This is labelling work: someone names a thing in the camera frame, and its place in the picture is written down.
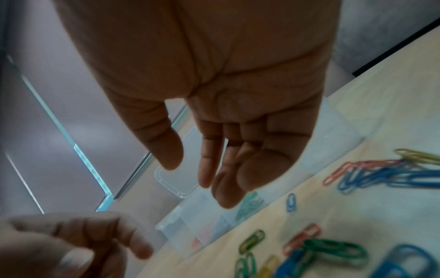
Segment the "yellow paper clip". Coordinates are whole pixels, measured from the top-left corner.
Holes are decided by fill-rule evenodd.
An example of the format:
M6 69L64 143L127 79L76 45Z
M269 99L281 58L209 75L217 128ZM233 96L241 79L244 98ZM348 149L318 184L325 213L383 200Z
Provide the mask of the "yellow paper clip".
M255 247L258 243L260 243L265 237L266 234L263 230L256 230L251 236L249 236L243 243L240 244L240 247L238 247L238 253L240 253L240 255L243 255L244 253Z
M271 278L274 275L276 268L280 265L281 260L275 255L270 255L264 262L255 278Z
M394 152L400 155L403 159L409 160L411 162L440 165L440 156L435 154L424 153L421 151L410 149L396 149L394 150Z

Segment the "wooden table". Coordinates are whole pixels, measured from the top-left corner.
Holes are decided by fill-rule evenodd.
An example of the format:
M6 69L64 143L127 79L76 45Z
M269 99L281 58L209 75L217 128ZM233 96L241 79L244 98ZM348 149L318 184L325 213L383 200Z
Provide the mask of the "wooden table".
M397 158L392 152L397 147L440 153L440 117L435 117L440 113L440 28L355 79L329 101L368 137L292 191L297 212L286 212L283 197L186 260L166 244L138 277L233 277L238 246L256 229L266 232L266 239L253 249L261 266L271 254L284 259L282 246L309 223L321 226L323 238L361 244L370 260L362 270L315 262L306 278L366 277L402 242L440 259L440 191L378 185L343 195L335 185L321 185L343 162Z

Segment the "beige tabletop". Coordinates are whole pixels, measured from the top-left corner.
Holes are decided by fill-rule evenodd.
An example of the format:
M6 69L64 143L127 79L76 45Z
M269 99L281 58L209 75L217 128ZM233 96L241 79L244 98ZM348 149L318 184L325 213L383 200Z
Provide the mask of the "beige tabletop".
M416 244L440 259L440 191L395 189L385 185L350 195L322 180L345 161L397 158L397 147L437 148L440 153L440 28L384 60L329 98L351 123L368 134L357 148L294 189L298 211L286 212L286 197L183 259L169 244L152 258L138 278L233 277L238 246L256 229L266 239L253 249L257 266L304 226L317 223L322 237L356 242L369 253L363 269L316 262L304 277L366 277L395 244ZM288 182L283 178L275 182Z

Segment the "black strip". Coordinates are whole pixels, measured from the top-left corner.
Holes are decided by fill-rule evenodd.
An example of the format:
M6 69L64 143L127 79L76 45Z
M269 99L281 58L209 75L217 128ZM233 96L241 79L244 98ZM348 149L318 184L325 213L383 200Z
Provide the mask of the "black strip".
M400 42L396 46L392 47L390 50L386 51L385 53L383 53L379 57L373 59L371 62L369 62L366 65L362 66L360 69L356 70L353 73L353 75L355 77L358 77L359 75L363 74L367 70L371 69L373 66L377 65L381 61L383 61L386 58L388 58L389 56L393 55L395 52L401 50L402 48L404 48L408 44L412 43L413 41L415 41L419 37L423 36L426 33L429 33L432 30L434 30L438 26L440 26L440 18L437 19L437 20L434 20L432 23L428 24L427 26L422 28L420 31L415 32L413 35L409 36L407 39L403 40L402 42Z

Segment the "pile of paper clips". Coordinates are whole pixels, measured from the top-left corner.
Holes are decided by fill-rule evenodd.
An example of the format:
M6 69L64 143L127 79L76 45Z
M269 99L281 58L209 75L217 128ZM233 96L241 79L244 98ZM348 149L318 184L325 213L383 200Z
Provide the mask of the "pile of paper clips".
M337 189L343 194L381 183L391 187L440 188L438 180L431 180L440 178L440 169L424 166L440 165L440 156L410 149L396 149L394 152L402 159L346 162L324 179L323 185L328 186L342 177Z
M367 251L351 242L318 239L321 229L315 223L308 225L295 235L284 247L287 257L281 263L279 257L270 255L257 272L257 264L250 252L265 238L262 230L257 230L239 247L240 258L235 265L235 278L299 278L316 260L325 260L341 266L362 268L368 263ZM408 259L422 262L417 273L408 271ZM434 278L439 274L438 262L425 250L410 244L395 246L384 258L370 278Z

